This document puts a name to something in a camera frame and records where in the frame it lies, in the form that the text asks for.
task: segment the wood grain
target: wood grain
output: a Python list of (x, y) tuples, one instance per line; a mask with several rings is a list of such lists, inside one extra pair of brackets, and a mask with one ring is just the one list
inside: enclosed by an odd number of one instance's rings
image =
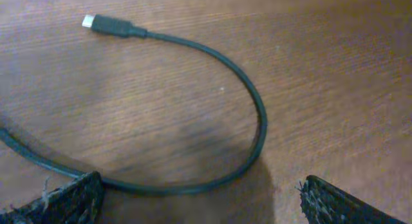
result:
[[(215, 59), (81, 28), (130, 19), (230, 57), (263, 97), (269, 130), (242, 179), (197, 196), (109, 191), (100, 223), (304, 223), (315, 174), (412, 222), (412, 0), (1, 0), (1, 125), (43, 155), (148, 185), (204, 182), (238, 167), (253, 103)], [(0, 207), (69, 178), (0, 144)]]

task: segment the black cable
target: black cable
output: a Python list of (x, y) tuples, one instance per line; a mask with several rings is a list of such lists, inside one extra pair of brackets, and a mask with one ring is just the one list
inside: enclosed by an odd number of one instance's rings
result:
[[(181, 44), (184, 46), (188, 46), (217, 58), (219, 61), (224, 63), (227, 67), (229, 67), (242, 81), (245, 87), (248, 89), (250, 96), (252, 97), (256, 111), (258, 113), (258, 121), (259, 125), (257, 127), (257, 135), (254, 140), (254, 147), (252, 152), (245, 163), (243, 163), (240, 167), (238, 167), (234, 172), (229, 173), (226, 176), (221, 178), (215, 179), (210, 182), (206, 183), (199, 183), (196, 185), (182, 185), (182, 186), (174, 186), (174, 187), (153, 187), (147, 185), (137, 185), (133, 183), (121, 182), (118, 180), (110, 179), (110, 178), (103, 178), (102, 181), (104, 185), (107, 187), (111, 187), (114, 189), (118, 189), (125, 192), (132, 192), (132, 193), (139, 193), (139, 194), (148, 194), (148, 195), (172, 195), (172, 194), (194, 194), (199, 192), (209, 191), (211, 189), (217, 188), (220, 185), (226, 184), (239, 178), (242, 176), (252, 164), (257, 160), (259, 157), (263, 144), (265, 142), (265, 137), (267, 133), (267, 114), (265, 111), (265, 107), (263, 105), (263, 101), (254, 87), (253, 83), (249, 80), (246, 74), (231, 60), (227, 57), (222, 55), (216, 50), (213, 50), (207, 46), (202, 44), (188, 41), (179, 37), (173, 37), (166, 34), (159, 34), (159, 33), (152, 33), (148, 32), (143, 28), (139, 28), (133, 26), (129, 21), (122, 21), (119, 19), (114, 19), (110, 17), (104, 17), (102, 15), (90, 16), (87, 15), (83, 20), (83, 26), (91, 28), (93, 31), (116, 35), (120, 37), (129, 37), (135, 36), (140, 38), (153, 38), (158, 39), (161, 41), (168, 41), (176, 44)], [(0, 139), (11, 149), (13, 149), (16, 153), (20, 154), (27, 160), (36, 163), (42, 167), (47, 169), (53, 170), (55, 172), (61, 173), (66, 176), (70, 177), (79, 177), (85, 172), (69, 168), (65, 165), (61, 165), (59, 163), (53, 162), (49, 159), (42, 157), (41, 155), (33, 152), (30, 148), (26, 147), (24, 144), (20, 143), (16, 138), (14, 138), (6, 129), (0, 129)]]

